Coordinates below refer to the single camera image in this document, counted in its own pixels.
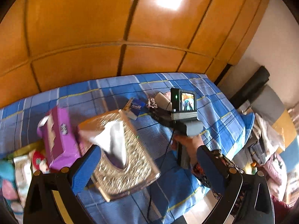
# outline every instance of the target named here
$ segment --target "pink tissue box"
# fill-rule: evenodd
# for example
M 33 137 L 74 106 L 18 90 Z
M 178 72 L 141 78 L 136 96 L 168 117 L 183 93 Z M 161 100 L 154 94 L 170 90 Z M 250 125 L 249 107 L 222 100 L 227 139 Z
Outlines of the pink tissue box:
M 39 122 L 37 134 L 43 138 L 49 167 L 70 167 L 80 157 L 68 111 L 55 107 Z

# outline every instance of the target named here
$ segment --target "bed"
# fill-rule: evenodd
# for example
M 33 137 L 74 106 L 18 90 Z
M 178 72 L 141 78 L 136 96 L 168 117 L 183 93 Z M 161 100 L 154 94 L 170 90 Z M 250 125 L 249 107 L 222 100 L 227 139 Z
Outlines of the bed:
M 244 146 L 254 116 L 241 116 L 224 94 L 203 74 L 154 73 L 85 81 L 21 99 L 0 109 L 0 158 L 38 140 L 36 127 L 56 105 L 68 108 L 74 126 L 95 115 L 121 109 L 135 97 L 147 102 L 171 87 L 196 92 L 201 137 L 210 149 L 221 149 L 229 159 Z M 144 109 L 132 121 L 141 141 L 158 166 L 171 137 L 171 130 L 154 121 Z M 160 178 L 151 185 L 152 206 L 147 219 L 149 188 L 125 198 L 105 202 L 92 185 L 78 194 L 96 223 L 172 223 L 201 200 L 209 189 L 190 172 L 180 168 L 169 150 Z

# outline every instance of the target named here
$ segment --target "hand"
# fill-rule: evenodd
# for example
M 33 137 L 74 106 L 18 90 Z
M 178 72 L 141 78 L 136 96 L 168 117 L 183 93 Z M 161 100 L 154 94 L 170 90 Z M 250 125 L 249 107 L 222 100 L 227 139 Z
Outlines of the hand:
M 173 150 L 177 149 L 178 142 L 186 147 L 188 155 L 190 157 L 190 163 L 196 164 L 197 163 L 197 157 L 196 157 L 197 148 L 204 144 L 201 139 L 201 136 L 197 135 L 197 136 L 193 136 L 193 137 L 188 137 L 188 136 L 182 136 L 182 135 L 175 134 L 173 136 L 173 142 L 172 142 L 172 146 L 171 146 L 171 148 Z

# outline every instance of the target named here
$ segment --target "orange wood panel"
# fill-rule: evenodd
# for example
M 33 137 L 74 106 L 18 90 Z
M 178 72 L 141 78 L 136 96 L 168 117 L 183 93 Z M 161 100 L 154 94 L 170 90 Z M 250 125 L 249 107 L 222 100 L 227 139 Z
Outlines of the orange wood panel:
M 246 0 L 239 17 L 237 18 L 235 25 L 233 26 L 230 34 L 228 35 L 225 43 L 221 47 L 218 55 L 216 56 L 219 60 L 228 61 L 235 50 L 237 49 L 239 43 L 241 42 L 243 36 L 245 35 L 249 25 L 255 16 L 255 12 L 258 9 L 258 5 L 261 0 Z
M 131 0 L 28 0 L 32 55 L 124 36 Z
M 212 60 L 213 58 L 203 55 L 187 53 L 178 71 L 205 73 Z
M 28 59 L 24 33 L 25 0 L 16 0 L 0 23 L 0 75 Z
M 210 0 L 139 0 L 130 41 L 186 48 Z
M 56 87 L 113 77 L 117 74 L 120 46 L 102 46 L 67 51 L 33 62 L 42 91 Z
M 269 0 L 262 0 L 259 8 L 255 14 L 255 17 L 252 20 L 252 23 L 250 24 L 250 27 L 248 31 L 246 32 L 245 36 L 243 37 L 240 45 L 238 46 L 237 50 L 234 52 L 233 56 L 229 60 L 229 64 L 231 65 L 237 65 L 241 57 L 243 56 L 244 52 L 246 51 L 247 47 L 249 46 L 253 36 L 255 35 L 255 32 L 258 29 L 258 26 L 260 25 L 260 22 L 264 16 L 265 10 L 267 9 Z
M 216 81 L 220 73 L 226 66 L 226 61 L 214 59 L 210 67 L 208 68 L 206 74 L 207 77 L 212 81 Z
M 224 43 L 244 0 L 213 0 L 190 50 L 214 57 Z
M 0 108 L 39 93 L 29 64 L 0 77 Z
M 121 74 L 174 72 L 184 53 L 175 49 L 128 45 Z

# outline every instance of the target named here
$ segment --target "person's arm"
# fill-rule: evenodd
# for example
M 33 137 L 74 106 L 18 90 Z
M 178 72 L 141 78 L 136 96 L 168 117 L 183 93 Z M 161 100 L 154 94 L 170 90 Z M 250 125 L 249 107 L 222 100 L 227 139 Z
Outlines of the person's arm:
M 188 137 L 188 136 L 182 136 L 182 135 L 174 135 L 173 144 L 172 144 L 173 149 L 177 148 L 177 142 L 180 142 L 187 149 L 187 152 L 190 156 L 190 163 L 191 163 L 193 175 L 204 186 L 212 189 L 212 186 L 211 186 L 209 180 L 207 179 L 207 176 L 205 175 L 204 170 L 201 168 L 200 164 L 198 163 L 198 160 L 196 157 L 197 149 L 204 144 L 201 139 L 201 136 L 197 135 L 194 137 Z M 230 161 L 228 158 L 226 158 L 224 155 L 222 155 L 220 149 L 212 151 L 212 154 L 215 155 L 215 157 L 220 158 L 222 160 L 222 163 L 226 167 L 228 167 L 228 168 L 233 167 L 233 168 L 237 169 L 237 171 L 239 171 L 240 173 L 244 173 L 244 171 L 242 169 L 237 167 L 232 161 Z

